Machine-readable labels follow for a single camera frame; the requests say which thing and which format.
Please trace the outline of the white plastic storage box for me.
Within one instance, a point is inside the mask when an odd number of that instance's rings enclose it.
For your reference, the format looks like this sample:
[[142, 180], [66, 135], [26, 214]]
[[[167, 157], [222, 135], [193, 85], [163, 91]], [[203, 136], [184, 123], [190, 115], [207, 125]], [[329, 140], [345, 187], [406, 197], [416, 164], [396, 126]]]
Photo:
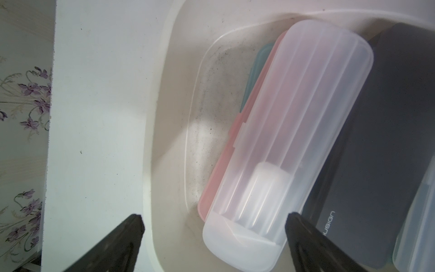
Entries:
[[258, 51], [294, 23], [320, 19], [371, 39], [396, 22], [433, 29], [433, 1], [174, 1], [162, 33], [148, 127], [157, 270], [230, 272], [202, 239], [197, 205], [227, 141]]

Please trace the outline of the pink pencil case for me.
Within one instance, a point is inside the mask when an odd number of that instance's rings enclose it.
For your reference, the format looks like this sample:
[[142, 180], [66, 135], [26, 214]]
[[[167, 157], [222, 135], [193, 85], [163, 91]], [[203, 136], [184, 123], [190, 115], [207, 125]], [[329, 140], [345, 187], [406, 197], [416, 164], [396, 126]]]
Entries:
[[[272, 60], [276, 54], [276, 51], [279, 47], [279, 44], [282, 42], [286, 32], [284, 31], [275, 42], [275, 45], [272, 49], [272, 52], [270, 53], [268, 60], [265, 64], [265, 67], [263, 68], [263, 72], [260, 75], [260, 87], [262, 87], [262, 84], [265, 80], [265, 76], [270, 68], [270, 65], [272, 63]], [[250, 112], [253, 108], [255, 101], [251, 100], [247, 102], [246, 107], [242, 113], [238, 113], [236, 118], [234, 119], [234, 122], [228, 132], [228, 140], [226, 142], [225, 147], [223, 148], [223, 151], [217, 160], [215, 167], [213, 171], [211, 172], [210, 178], [208, 179], [208, 182], [205, 186], [205, 189], [203, 190], [203, 193], [199, 199], [197, 210], [199, 217], [205, 221], [206, 217], [208, 215], [208, 212], [211, 208], [211, 204], [216, 196], [216, 193], [218, 191], [219, 185], [222, 182], [222, 178], [225, 174], [225, 171], [228, 167], [228, 164], [231, 160], [231, 156], [234, 152], [233, 144], [237, 138], [237, 135], [242, 127], [242, 124], [247, 121]]]

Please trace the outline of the clear frosted pencil case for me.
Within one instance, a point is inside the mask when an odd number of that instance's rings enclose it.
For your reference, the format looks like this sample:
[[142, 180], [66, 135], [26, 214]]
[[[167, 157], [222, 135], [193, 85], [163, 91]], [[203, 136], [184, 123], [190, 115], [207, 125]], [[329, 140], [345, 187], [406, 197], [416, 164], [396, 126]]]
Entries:
[[244, 272], [269, 272], [373, 65], [360, 35], [320, 20], [283, 36], [233, 144], [203, 228], [206, 247]]

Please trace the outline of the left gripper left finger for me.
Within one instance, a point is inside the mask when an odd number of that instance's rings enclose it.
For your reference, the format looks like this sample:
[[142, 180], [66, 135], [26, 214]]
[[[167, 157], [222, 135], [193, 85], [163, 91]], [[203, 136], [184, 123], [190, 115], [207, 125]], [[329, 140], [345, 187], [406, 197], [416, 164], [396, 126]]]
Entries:
[[66, 271], [132, 272], [144, 233], [142, 217], [131, 214]]

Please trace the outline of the black pencil case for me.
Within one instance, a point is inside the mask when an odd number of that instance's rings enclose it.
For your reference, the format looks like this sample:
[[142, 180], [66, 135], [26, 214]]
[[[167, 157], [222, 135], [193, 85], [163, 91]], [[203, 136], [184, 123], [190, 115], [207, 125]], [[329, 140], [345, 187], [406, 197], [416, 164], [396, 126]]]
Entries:
[[398, 23], [369, 43], [373, 67], [302, 216], [382, 269], [435, 154], [435, 33]]

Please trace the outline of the light blue pencil case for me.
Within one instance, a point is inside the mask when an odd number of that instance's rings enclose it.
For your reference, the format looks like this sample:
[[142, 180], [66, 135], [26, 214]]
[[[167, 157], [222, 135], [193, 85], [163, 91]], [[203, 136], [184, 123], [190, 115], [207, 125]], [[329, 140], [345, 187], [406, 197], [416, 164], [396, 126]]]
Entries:
[[258, 92], [261, 88], [260, 75], [263, 72], [263, 68], [265, 67], [265, 64], [268, 60], [270, 53], [272, 52], [274, 45], [275, 43], [266, 44], [258, 51], [258, 54], [256, 55], [256, 58], [253, 62], [253, 65], [249, 73], [248, 81], [245, 87], [245, 92], [241, 103], [240, 113], [244, 111], [247, 102], [251, 100], [255, 101]]

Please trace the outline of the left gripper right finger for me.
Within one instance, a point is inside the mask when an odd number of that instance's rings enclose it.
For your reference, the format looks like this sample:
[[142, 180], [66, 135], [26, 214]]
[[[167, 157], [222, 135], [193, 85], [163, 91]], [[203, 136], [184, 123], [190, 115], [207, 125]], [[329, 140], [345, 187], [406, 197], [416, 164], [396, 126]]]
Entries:
[[366, 271], [299, 213], [288, 215], [285, 233], [297, 272]]

